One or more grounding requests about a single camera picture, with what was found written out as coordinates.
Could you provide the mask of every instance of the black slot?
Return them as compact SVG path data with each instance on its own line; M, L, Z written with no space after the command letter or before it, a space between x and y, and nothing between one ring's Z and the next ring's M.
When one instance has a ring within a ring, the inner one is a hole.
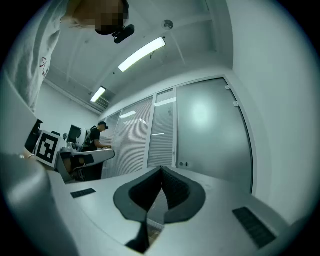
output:
M79 198L79 197L83 197L83 196L86 196L86 195L90 195L90 194L95 193L95 192L96 191L93 188L88 188L88 189L85 189L85 190L72 192L70 194L71 194L71 196L73 198Z
M235 209L232 212L259 249L276 239L275 235L247 207Z

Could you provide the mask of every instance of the window blinds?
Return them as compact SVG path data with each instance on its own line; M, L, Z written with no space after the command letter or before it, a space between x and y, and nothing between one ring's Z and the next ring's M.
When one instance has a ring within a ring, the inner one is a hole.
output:
M117 123L120 117L121 111L107 117L106 119L102 120L106 122L106 125L109 127L109 129L101 132L100 134L100 143L104 145L112 145L115 132L116 132L116 127ZM105 179L109 177L108 173L108 165L109 161L105 161L103 163L103 168L102 168L102 173L101 173L101 179Z
M143 168L152 100L151 97L123 109L112 144L115 157L108 161L108 178Z
M156 97L147 167L170 167L172 165L175 102L173 89L158 94ZM167 198L161 189L148 212L148 224L162 230L167 211Z

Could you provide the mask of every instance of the man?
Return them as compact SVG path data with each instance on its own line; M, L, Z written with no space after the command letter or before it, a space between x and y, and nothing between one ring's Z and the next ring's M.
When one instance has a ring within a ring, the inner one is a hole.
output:
M83 152L88 151L96 151L98 149L108 148L111 149L110 145L103 145L100 143L100 133L104 132L105 130L109 129L107 124L103 121L98 123L98 126L93 126L90 129L90 145L83 147Z
M41 85L60 35L60 23L110 35L128 18L127 0L50 0L16 38L0 72L0 90L12 85L35 112ZM24 149L23 156L32 159Z

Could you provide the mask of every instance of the white cloth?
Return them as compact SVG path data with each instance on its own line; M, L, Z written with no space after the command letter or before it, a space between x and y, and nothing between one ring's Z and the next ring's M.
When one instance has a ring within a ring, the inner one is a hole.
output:
M0 87L13 85L34 112L60 35L69 0L48 1L15 40L0 74Z

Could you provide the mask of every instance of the backpack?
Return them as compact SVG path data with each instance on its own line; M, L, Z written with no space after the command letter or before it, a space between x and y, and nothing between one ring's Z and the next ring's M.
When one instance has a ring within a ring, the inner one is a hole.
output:
M84 143L82 145L82 148L89 147L91 145L91 143L93 142L93 140L90 139L91 131L93 129L98 129L98 128L92 127L89 131L86 132L86 137L85 137Z

